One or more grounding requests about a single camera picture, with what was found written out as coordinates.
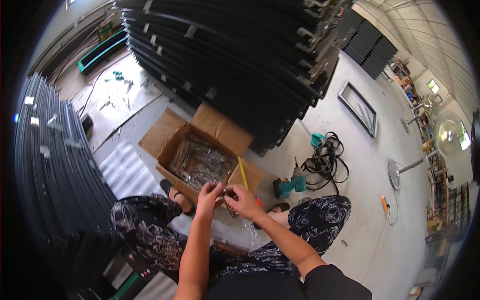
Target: hand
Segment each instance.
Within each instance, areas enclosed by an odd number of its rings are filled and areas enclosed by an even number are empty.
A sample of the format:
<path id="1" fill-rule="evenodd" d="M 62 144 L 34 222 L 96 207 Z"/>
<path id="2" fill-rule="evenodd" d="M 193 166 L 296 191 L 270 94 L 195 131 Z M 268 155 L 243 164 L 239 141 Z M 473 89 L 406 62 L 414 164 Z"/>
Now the hand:
<path id="1" fill-rule="evenodd" d="M 255 196 L 249 192 L 243 185 L 234 184 L 227 187 L 227 190 L 233 190 L 237 194 L 238 201 L 232 197 L 225 196 L 225 202 L 230 205 L 240 216 L 249 220 L 264 214 L 263 209 L 258 206 Z"/>
<path id="2" fill-rule="evenodd" d="M 212 222 L 215 217 L 214 210 L 221 204 L 215 203 L 215 199 L 222 194 L 223 184 L 207 182 L 198 194 L 197 213 L 195 218 L 206 219 Z"/>

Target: black shirt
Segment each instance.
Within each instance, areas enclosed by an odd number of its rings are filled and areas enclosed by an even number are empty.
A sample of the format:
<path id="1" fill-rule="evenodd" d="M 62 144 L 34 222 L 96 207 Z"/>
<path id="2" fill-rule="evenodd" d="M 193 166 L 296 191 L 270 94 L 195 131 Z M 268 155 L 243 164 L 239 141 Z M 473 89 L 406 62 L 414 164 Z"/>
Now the black shirt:
<path id="1" fill-rule="evenodd" d="M 254 299 L 335 299 L 370 300 L 372 293 L 334 265 L 311 270 L 302 283 L 297 278 L 277 272 L 242 273 L 226 276 L 212 286 L 207 300 Z"/>

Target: fan base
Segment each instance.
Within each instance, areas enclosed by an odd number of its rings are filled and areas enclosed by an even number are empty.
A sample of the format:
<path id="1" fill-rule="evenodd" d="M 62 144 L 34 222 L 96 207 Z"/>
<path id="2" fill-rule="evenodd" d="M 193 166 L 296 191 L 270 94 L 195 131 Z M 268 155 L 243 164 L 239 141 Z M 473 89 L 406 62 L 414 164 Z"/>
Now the fan base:
<path id="1" fill-rule="evenodd" d="M 388 178 L 390 179 L 390 183 L 395 190 L 400 189 L 400 174 L 398 173 L 398 168 L 396 164 L 389 164 L 388 166 Z"/>
<path id="2" fill-rule="evenodd" d="M 408 124 L 407 124 L 407 122 L 405 122 L 404 119 L 402 119 L 402 125 L 403 125 L 403 128 L 405 128 L 405 131 L 406 131 L 408 134 L 410 134 L 410 131 L 408 130 Z"/>

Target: black metal frame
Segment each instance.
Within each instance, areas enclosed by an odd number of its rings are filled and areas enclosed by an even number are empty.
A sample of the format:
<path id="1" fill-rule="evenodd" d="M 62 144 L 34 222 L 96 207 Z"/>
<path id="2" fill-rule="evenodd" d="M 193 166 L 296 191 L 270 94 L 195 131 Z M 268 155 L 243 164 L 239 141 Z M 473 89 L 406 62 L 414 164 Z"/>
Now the black metal frame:
<path id="1" fill-rule="evenodd" d="M 372 123 L 369 124 L 366 122 L 366 120 L 363 119 L 363 117 L 355 110 L 355 108 L 345 99 L 343 98 L 343 92 L 345 89 L 349 87 L 352 89 L 352 91 L 357 94 L 357 96 L 362 100 L 362 102 L 368 107 L 368 109 L 373 113 L 373 120 Z M 365 130 L 368 132 L 369 136 L 372 138 L 377 137 L 377 125 L 378 125 L 378 120 L 377 120 L 377 113 L 376 111 L 372 108 L 372 106 L 365 100 L 365 98 L 358 92 L 358 90 L 350 83 L 350 81 L 346 80 L 345 83 L 343 84 L 343 87 L 340 89 L 338 92 L 338 99 L 345 104 L 345 106 L 350 110 L 350 112 L 357 118 L 357 120 L 360 122 L 360 124 L 365 128 Z"/>

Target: black panel stack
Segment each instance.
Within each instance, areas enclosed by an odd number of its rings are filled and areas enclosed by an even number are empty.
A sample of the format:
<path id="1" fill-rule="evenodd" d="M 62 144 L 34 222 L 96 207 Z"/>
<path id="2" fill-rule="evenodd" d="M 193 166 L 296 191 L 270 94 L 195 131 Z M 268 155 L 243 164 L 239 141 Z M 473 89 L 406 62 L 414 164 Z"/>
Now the black panel stack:
<path id="1" fill-rule="evenodd" d="M 395 46 L 382 36 L 361 66 L 372 78 L 377 78 L 397 52 Z"/>
<path id="2" fill-rule="evenodd" d="M 348 8 L 344 9 L 342 20 L 338 22 L 338 37 L 342 41 L 340 48 L 345 49 L 347 47 L 363 21 L 365 19 L 355 11 Z"/>
<path id="3" fill-rule="evenodd" d="M 338 28 L 343 41 L 340 47 L 373 79 L 398 52 L 375 26 L 352 9 L 345 9 Z"/>
<path id="4" fill-rule="evenodd" d="M 317 46 L 335 37 L 340 4 L 320 2 L 120 0 L 115 7 L 138 63 L 192 106 L 205 101 L 229 117 L 263 155 L 328 87 L 333 70 L 323 66 L 337 55 Z M 319 67 L 320 52 L 334 61 L 321 57 Z"/>
<path id="5" fill-rule="evenodd" d="M 109 215 L 116 198 L 93 161 L 80 118 L 35 73 L 25 81 L 16 121 L 19 222 L 66 291 L 93 287 L 121 241 Z"/>

